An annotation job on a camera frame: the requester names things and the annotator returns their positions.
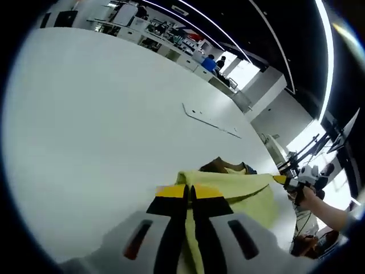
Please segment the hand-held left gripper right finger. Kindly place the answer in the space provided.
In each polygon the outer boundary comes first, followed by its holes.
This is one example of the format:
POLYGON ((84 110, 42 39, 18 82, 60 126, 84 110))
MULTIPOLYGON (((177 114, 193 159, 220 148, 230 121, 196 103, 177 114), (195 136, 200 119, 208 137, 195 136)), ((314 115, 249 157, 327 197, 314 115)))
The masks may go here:
POLYGON ((205 273, 310 273, 315 261, 279 247, 276 236, 235 213, 217 189, 191 187, 195 235, 205 273))

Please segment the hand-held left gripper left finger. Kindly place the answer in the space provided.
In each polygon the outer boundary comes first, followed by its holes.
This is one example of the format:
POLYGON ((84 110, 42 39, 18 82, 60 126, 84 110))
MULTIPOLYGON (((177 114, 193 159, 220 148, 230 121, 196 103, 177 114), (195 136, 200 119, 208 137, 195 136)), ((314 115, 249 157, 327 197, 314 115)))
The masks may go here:
POLYGON ((61 264, 63 273, 176 273, 185 238, 186 185, 161 187, 146 211, 136 211, 84 257, 61 264))

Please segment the person's right hand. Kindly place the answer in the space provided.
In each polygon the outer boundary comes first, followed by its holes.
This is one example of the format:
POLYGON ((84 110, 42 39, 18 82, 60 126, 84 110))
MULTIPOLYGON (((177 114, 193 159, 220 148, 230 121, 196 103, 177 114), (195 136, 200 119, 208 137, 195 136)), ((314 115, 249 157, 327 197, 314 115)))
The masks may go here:
POLYGON ((309 187, 303 187, 303 199, 299 203, 299 206, 306 210, 311 210, 316 199, 316 193, 309 187))

